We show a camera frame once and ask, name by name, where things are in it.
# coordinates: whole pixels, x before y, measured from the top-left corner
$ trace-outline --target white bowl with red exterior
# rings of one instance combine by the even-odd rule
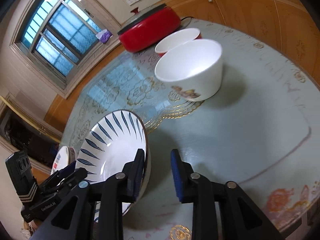
[[[222,80],[222,46],[208,39],[179,45],[159,59],[155,76],[188,101],[212,97]]]
[[[195,39],[200,39],[201,33],[197,28],[187,28],[166,36],[161,40],[155,47],[155,52],[162,57],[170,49],[173,49],[183,43],[188,41],[193,41]]]

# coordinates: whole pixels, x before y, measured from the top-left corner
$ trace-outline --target round table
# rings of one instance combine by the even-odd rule
[[[88,131],[111,111],[141,117],[149,132],[151,177],[124,216],[126,240],[170,239],[175,225],[192,229],[192,205],[179,203],[174,189],[173,148],[211,181],[237,182],[284,230],[320,195],[319,88],[284,55],[247,34],[197,19],[185,25],[223,47],[216,95],[183,101],[155,78],[154,46],[123,52],[83,89],[61,145],[79,151]]]

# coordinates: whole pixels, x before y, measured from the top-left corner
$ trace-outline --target patterned bowl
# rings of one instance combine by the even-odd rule
[[[103,117],[87,134],[79,151],[76,169],[88,171],[86,181],[98,183],[121,172],[125,163],[134,160],[138,149],[145,152],[145,167],[138,199],[144,193],[151,172],[151,158],[146,130],[141,119],[127,110],[117,110]],[[123,215],[131,203],[122,203]],[[99,217],[97,203],[94,220]]]

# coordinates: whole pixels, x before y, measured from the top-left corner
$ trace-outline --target red lid handle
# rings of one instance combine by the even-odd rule
[[[139,12],[139,11],[138,11],[138,8],[139,8],[139,7],[134,8],[131,12],[134,13],[134,14],[137,14],[137,13]]]

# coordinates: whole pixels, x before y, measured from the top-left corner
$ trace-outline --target window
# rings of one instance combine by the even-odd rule
[[[103,20],[100,21],[84,7],[83,4],[88,5],[88,2],[81,1],[33,0],[13,42],[14,49],[27,57],[29,63],[32,62],[36,70],[59,91],[71,87],[75,79],[79,82],[85,75],[83,68],[87,68],[88,72],[92,64],[98,63],[99,58],[102,59],[111,50],[107,49],[108,46],[114,48],[119,44],[114,42],[117,36],[111,36],[107,45],[99,42],[97,33],[104,29],[116,33],[120,25],[114,20],[109,24],[101,15]],[[90,10],[97,14],[97,11],[102,11],[97,7],[93,4]]]

